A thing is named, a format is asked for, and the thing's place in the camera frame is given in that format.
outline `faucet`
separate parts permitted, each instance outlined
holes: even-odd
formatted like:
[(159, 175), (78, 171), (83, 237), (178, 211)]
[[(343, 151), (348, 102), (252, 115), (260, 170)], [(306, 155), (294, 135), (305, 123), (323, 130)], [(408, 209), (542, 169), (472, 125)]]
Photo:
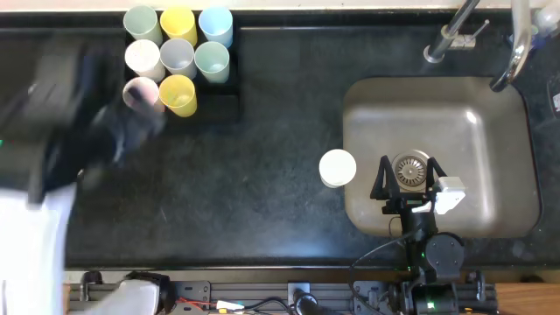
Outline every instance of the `faucet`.
[[(450, 48), (472, 48), (474, 38), (484, 29), (487, 22), (482, 25), (472, 36), (459, 35), (459, 28), (471, 15), (480, 0), (466, 0), (457, 11), (448, 25), (442, 27), (433, 45), (428, 45), (423, 51), (423, 56), (431, 63), (439, 63), (444, 59), (445, 52)], [(522, 70), (523, 64), (531, 49), (531, 13), (529, 0), (511, 0), (511, 11), (514, 22), (514, 43), (512, 54), (504, 73), (492, 79), (490, 88), (500, 92), (510, 84)]]

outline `sink basin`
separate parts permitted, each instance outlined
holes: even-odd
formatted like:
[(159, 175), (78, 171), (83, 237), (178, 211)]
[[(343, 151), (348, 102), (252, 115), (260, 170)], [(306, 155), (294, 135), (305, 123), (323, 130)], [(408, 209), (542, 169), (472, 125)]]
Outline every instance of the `sink basin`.
[[(391, 215), (369, 194), (382, 156), (394, 162), (401, 190), (425, 187), (425, 158), (459, 176), (465, 198), (440, 232), (463, 237), (526, 235), (540, 215), (525, 104), (513, 87), (490, 90), (489, 78), (373, 78), (344, 99), (344, 149), (357, 164), (345, 186), (346, 212), (362, 232), (389, 235)], [(392, 231), (401, 231), (393, 220)]]

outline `plastic cup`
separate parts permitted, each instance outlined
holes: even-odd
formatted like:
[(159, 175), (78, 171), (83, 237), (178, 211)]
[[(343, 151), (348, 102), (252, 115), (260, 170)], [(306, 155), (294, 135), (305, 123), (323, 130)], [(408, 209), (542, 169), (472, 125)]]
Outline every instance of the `plastic cup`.
[(194, 48), (187, 40), (174, 38), (166, 41), (159, 50), (161, 63), (172, 74), (182, 74), (189, 79), (196, 76)]
[(140, 39), (126, 49), (124, 61), (139, 76), (160, 82), (165, 77), (165, 68), (159, 60), (158, 46), (148, 40)]
[(159, 20), (170, 39), (186, 39), (193, 47), (198, 40), (193, 12), (186, 7), (172, 7), (161, 14)]
[(229, 48), (234, 41), (234, 17), (226, 7), (204, 9), (199, 16), (199, 26), (208, 41), (215, 41)]
[(164, 41), (158, 24), (158, 14), (149, 6), (139, 5), (128, 10), (122, 23), (134, 39), (148, 39), (158, 46)]
[(122, 100), (128, 107), (135, 109), (136, 102), (134, 98), (127, 93), (131, 88), (137, 88), (146, 101), (153, 106), (155, 110), (160, 112), (165, 111), (165, 105), (159, 100), (158, 84), (156, 84), (156, 82), (152, 79), (138, 77), (128, 81), (124, 85), (124, 88), (122, 89)]
[(191, 79), (174, 74), (159, 85), (159, 99), (177, 116), (188, 117), (196, 111), (196, 93)]
[(329, 188), (344, 186), (356, 175), (356, 161), (352, 154), (345, 150), (330, 150), (318, 163), (318, 172), (325, 186)]
[(217, 42), (206, 42), (194, 53), (194, 63), (211, 83), (224, 83), (229, 78), (228, 49)]

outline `sink drain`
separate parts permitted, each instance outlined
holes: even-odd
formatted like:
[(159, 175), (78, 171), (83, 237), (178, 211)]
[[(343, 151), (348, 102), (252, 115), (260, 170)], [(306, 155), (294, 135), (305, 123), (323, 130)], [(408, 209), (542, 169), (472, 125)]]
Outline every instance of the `sink drain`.
[(409, 191), (424, 189), (427, 163), (428, 155), (420, 150), (410, 150), (395, 157), (393, 169), (399, 186)]

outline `black countertop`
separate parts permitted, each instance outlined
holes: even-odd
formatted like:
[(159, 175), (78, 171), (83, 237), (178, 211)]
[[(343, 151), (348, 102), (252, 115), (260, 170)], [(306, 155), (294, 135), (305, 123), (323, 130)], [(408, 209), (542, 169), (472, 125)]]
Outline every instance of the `black countertop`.
[[(241, 121), (161, 136), (113, 167), (103, 185), (80, 192), (68, 226), (68, 266), (347, 266), (387, 242), (354, 227), (344, 190), (321, 183), (319, 160), (342, 147), (342, 99), (358, 80), (503, 71), (511, 53), (507, 12), (477, 12), (468, 20), (462, 32), (491, 21), (473, 50), (448, 52), (435, 66), (424, 61), (423, 49), (451, 17), (441, 11), (235, 13)], [(1, 26), (36, 26), (22, 15), (10, 18)], [(120, 25), (114, 13), (42, 18), (48, 26)], [(33, 55), (24, 49), (18, 61), (31, 60), (27, 53)], [(560, 264), (560, 121), (550, 97), (560, 92), (558, 55), (554, 39), (531, 54), (514, 84), (527, 103), (542, 218), (523, 238), (467, 239), (467, 268)], [(0, 73), (6, 72), (0, 57)], [(406, 268), (398, 246), (367, 264)]]

